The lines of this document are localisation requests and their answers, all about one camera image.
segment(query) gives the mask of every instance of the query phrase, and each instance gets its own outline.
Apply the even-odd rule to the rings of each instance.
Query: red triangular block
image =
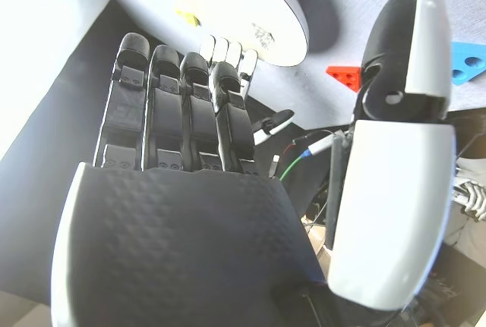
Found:
[[[360,67],[327,67],[326,73],[349,89],[358,92],[361,88]]]

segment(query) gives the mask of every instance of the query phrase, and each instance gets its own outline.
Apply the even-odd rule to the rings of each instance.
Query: blue block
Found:
[[[486,45],[453,42],[453,83],[457,86],[486,71]]]

